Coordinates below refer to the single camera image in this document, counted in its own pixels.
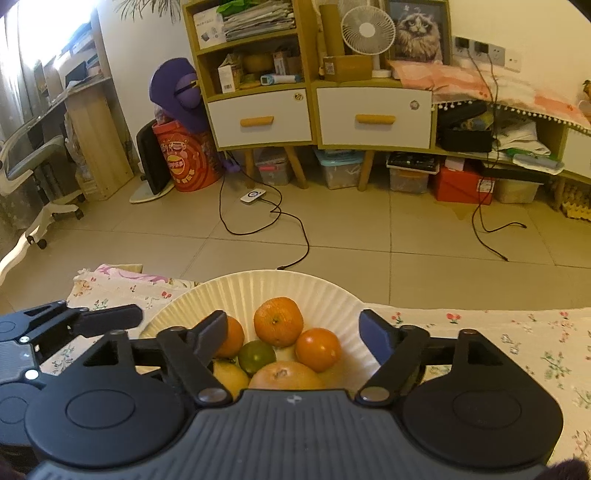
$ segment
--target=red box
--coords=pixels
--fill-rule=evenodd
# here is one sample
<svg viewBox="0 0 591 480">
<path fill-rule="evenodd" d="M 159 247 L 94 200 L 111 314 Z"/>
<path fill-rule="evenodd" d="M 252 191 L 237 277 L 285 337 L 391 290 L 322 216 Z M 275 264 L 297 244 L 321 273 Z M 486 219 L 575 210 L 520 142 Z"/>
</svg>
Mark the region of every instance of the red box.
<svg viewBox="0 0 591 480">
<path fill-rule="evenodd" d="M 480 203 L 490 205 L 493 179 L 482 177 L 466 162 L 463 171 L 442 166 L 435 175 L 435 198 L 439 202 Z"/>
</svg>

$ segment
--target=green lime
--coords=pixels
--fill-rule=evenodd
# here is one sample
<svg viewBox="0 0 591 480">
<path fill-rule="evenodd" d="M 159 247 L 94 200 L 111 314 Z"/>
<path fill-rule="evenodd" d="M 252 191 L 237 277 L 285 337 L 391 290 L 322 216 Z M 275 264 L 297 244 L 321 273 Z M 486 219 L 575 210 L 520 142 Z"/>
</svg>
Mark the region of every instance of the green lime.
<svg viewBox="0 0 591 480">
<path fill-rule="evenodd" d="M 250 377 L 265 365 L 277 361 L 273 347 L 261 340 L 242 345 L 238 352 L 238 364 Z"/>
</svg>

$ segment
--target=white paper plate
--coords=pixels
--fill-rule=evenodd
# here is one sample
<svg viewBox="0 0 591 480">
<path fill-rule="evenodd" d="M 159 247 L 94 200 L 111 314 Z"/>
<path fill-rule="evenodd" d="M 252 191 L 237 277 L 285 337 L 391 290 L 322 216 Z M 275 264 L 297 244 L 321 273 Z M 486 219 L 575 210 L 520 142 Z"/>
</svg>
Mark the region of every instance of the white paper plate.
<svg viewBox="0 0 591 480">
<path fill-rule="evenodd" d="M 245 343 L 256 340 L 253 316 L 274 297 L 294 300 L 304 317 L 304 331 L 331 330 L 343 355 L 337 365 L 320 374 L 327 388 L 357 391 L 379 365 L 359 337 L 359 313 L 364 305 L 348 291 L 321 278 L 285 270 L 253 270 L 215 278 L 166 305 L 140 334 L 153 338 L 166 328 L 192 328 L 214 310 L 224 310 L 244 328 Z M 277 359 L 295 360 L 294 348 L 278 349 Z"/>
</svg>

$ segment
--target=power cord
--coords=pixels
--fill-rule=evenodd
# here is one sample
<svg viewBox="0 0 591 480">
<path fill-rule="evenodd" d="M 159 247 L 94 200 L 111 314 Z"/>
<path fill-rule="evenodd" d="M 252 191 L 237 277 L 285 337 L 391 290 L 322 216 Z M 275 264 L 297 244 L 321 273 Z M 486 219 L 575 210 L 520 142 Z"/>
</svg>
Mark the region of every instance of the power cord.
<svg viewBox="0 0 591 480">
<path fill-rule="evenodd" d="M 236 161 L 236 159 L 234 158 L 234 155 L 232 155 L 231 152 L 227 152 L 227 154 L 232 157 L 232 160 L 234 160 L 234 162 Z M 303 259 L 305 259 L 308 254 L 310 253 L 310 241 L 308 240 L 308 236 L 306 235 L 306 229 L 304 229 L 304 223 L 302 223 L 302 221 L 296 217 L 295 215 L 292 215 L 291 213 L 287 213 L 284 212 L 283 210 L 281 210 L 281 202 L 283 202 L 283 195 L 281 194 L 280 190 L 278 188 L 276 188 L 273 185 L 269 185 L 266 184 L 264 182 L 258 181 L 253 179 L 251 176 L 249 176 L 241 167 L 240 172 L 247 178 L 247 179 L 251 179 L 253 182 L 258 183 L 260 185 L 264 185 L 265 187 L 269 187 L 272 188 L 273 190 L 275 190 L 278 194 L 279 194 L 279 203 L 274 203 L 270 200 L 267 199 L 260 199 L 261 202 L 265 202 L 268 203 L 269 205 L 273 205 L 273 208 L 269 211 L 269 213 L 277 213 L 277 217 L 275 217 L 270 223 L 257 228 L 256 230 L 253 230 L 252 232 L 234 232 L 232 230 L 230 230 L 230 228 L 228 227 L 228 225 L 226 224 L 226 221 L 223 219 L 222 216 L 222 190 L 223 190 L 223 186 L 226 182 L 226 173 L 224 172 L 224 175 L 222 177 L 222 185 L 220 186 L 220 192 L 219 192 L 219 216 L 220 216 L 220 220 L 222 221 L 224 227 L 226 228 L 226 230 L 228 231 L 228 233 L 231 233 L 232 235 L 252 235 L 253 233 L 258 233 L 261 232 L 262 230 L 264 230 L 265 228 L 270 227 L 271 225 L 273 225 L 274 223 L 276 223 L 277 220 L 279 220 L 279 218 L 281 217 L 281 215 L 286 215 L 288 217 L 292 217 L 295 218 L 301 226 L 301 231 L 304 234 L 304 239 L 306 240 L 306 253 L 304 254 L 303 257 L 301 257 L 299 260 L 296 260 L 293 263 L 290 263 L 288 265 L 282 265 L 280 267 L 277 267 L 276 270 L 286 270 L 287 268 L 293 267 L 294 265 L 297 265 L 298 263 L 300 263 Z"/>
<path fill-rule="evenodd" d="M 480 70 L 479 66 L 476 64 L 476 62 L 474 61 L 474 58 L 472 57 L 472 55 L 470 54 L 470 51 L 468 50 L 468 56 L 470 57 L 470 60 L 472 61 L 472 64 L 474 65 L 474 67 L 476 68 L 476 70 L 478 71 L 478 75 L 480 75 L 480 78 L 482 79 L 483 83 L 486 86 L 486 89 L 488 90 L 489 95 L 491 96 L 491 100 L 493 100 L 493 94 L 491 91 L 491 88 L 488 86 L 488 83 L 486 82 L 486 80 L 484 79 L 484 76 L 482 74 L 482 71 Z M 498 137 L 497 137 L 497 133 L 496 133 L 496 128 L 497 128 L 497 123 L 496 123 L 496 111 L 497 111 L 497 105 L 498 105 L 498 99 L 499 99 L 499 83 L 497 82 L 496 76 L 495 76 L 495 72 L 493 69 L 493 63 L 492 63 L 492 59 L 491 56 L 489 55 L 488 52 L 486 52 L 486 56 L 488 58 L 488 61 L 491 65 L 491 76 L 493 81 L 495 82 L 495 95 L 494 95 L 494 100 L 493 100 L 493 104 L 492 104 L 492 131 L 493 131 L 493 138 L 494 140 L 497 142 L 497 149 L 496 149 L 496 160 L 493 162 L 492 168 L 495 168 L 500 159 L 501 159 L 501 152 L 499 151 L 498 148 Z M 490 153 L 486 154 L 486 160 L 487 163 L 490 162 L 489 160 L 489 155 Z M 486 178 L 484 176 L 482 176 L 480 178 L 480 184 L 482 184 L 482 182 L 486 180 Z M 484 225 L 484 219 L 482 217 L 482 204 L 488 200 L 489 196 L 492 195 L 492 189 L 493 189 L 493 185 L 494 183 L 491 182 L 490 188 L 488 190 L 488 192 L 486 193 L 486 195 L 484 195 L 484 197 L 480 198 L 480 201 L 478 202 L 478 206 L 476 207 L 476 209 L 474 210 L 474 212 L 472 213 L 472 231 L 474 231 L 474 235 L 476 237 L 476 239 L 480 242 L 480 244 L 485 247 L 486 249 L 490 250 L 491 252 L 493 252 L 494 254 L 498 255 L 499 257 L 501 257 L 504 261 L 508 262 L 509 259 L 503 255 L 502 253 L 500 253 L 499 251 L 495 250 L 494 248 L 490 247 L 489 245 L 487 245 L 482 238 L 480 238 L 480 235 L 478 234 L 478 231 L 476 230 L 476 225 L 474 224 L 474 218 L 476 216 L 476 214 L 478 213 L 480 216 L 480 224 L 482 225 L 482 229 L 485 231 L 485 233 L 494 233 L 494 232 L 498 232 L 499 230 L 503 230 L 503 228 L 507 228 L 508 226 L 511 225 L 517 225 L 521 228 L 527 228 L 527 225 L 524 225 L 521 222 L 510 222 L 510 223 L 506 223 L 505 225 L 502 225 L 498 228 L 494 228 L 492 230 L 489 230 L 488 228 L 485 227 Z"/>
</svg>

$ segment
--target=floor tile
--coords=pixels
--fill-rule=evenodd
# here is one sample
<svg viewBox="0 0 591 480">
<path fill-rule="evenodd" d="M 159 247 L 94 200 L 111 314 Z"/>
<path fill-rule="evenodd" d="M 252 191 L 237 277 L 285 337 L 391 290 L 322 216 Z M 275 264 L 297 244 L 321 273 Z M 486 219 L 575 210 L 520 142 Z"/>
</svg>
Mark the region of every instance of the floor tile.
<svg viewBox="0 0 591 480">
<path fill-rule="evenodd" d="M 475 208 L 476 205 L 437 202 L 431 193 L 392 192 L 392 252 L 502 261 L 476 239 L 471 223 Z M 521 222 L 528 227 L 510 226 L 495 233 L 482 233 L 480 237 L 490 247 L 511 261 L 553 264 L 526 208 L 493 202 L 483 206 L 482 213 L 488 229 L 509 222 Z M 475 222 L 477 230 L 482 232 L 478 217 Z"/>
<path fill-rule="evenodd" d="M 144 264 L 145 273 L 179 278 L 203 245 L 194 238 L 53 229 L 47 248 L 31 247 L 7 275 L 2 291 L 15 310 L 65 299 L 72 278 L 102 263 Z"/>
<path fill-rule="evenodd" d="M 221 275 L 277 268 L 300 258 L 299 245 L 209 239 L 183 277 L 207 281 Z M 312 247 L 308 256 L 290 268 L 324 278 L 363 301 L 388 301 L 389 254 L 341 248 Z"/>
<path fill-rule="evenodd" d="M 290 184 L 279 187 L 283 194 L 283 211 L 298 216 L 304 224 L 310 244 L 317 247 L 337 247 L 360 250 L 389 251 L 389 198 L 383 184 L 372 183 L 365 192 L 357 188 L 328 190 L 318 170 L 306 171 L 309 188 L 299 189 Z M 277 202 L 271 189 L 266 198 Z M 224 219 L 236 232 L 256 230 L 272 221 L 272 206 L 263 202 L 245 205 L 234 202 Z M 212 238 L 230 239 L 220 223 Z M 283 216 L 274 225 L 248 237 L 257 242 L 304 245 L 305 240 L 297 220 Z"/>
<path fill-rule="evenodd" d="M 6 315 L 7 313 L 12 312 L 14 312 L 12 305 L 10 305 L 6 297 L 0 293 L 0 315 Z"/>
<path fill-rule="evenodd" d="M 528 206 L 554 262 L 569 267 L 591 268 L 591 223 L 566 218 L 542 201 Z"/>
<path fill-rule="evenodd" d="M 564 272 L 555 265 L 434 255 L 392 254 L 389 304 L 418 309 L 568 308 Z"/>
<path fill-rule="evenodd" d="M 558 267 L 566 277 L 565 284 L 571 297 L 572 309 L 591 306 L 591 269 L 575 267 Z"/>
<path fill-rule="evenodd" d="M 195 192 L 172 190 L 153 202 L 131 205 L 115 231 L 207 238 L 219 222 L 221 184 L 220 180 Z M 247 191 L 242 177 L 230 177 L 224 184 L 222 208 Z"/>
<path fill-rule="evenodd" d="M 107 200 L 100 202 L 87 201 L 79 204 L 79 207 L 84 212 L 84 218 L 77 220 L 71 215 L 56 222 L 55 227 L 110 232 L 131 211 L 133 205 L 129 203 L 129 197 L 136 191 L 140 183 L 139 177 L 134 177 Z"/>
</svg>

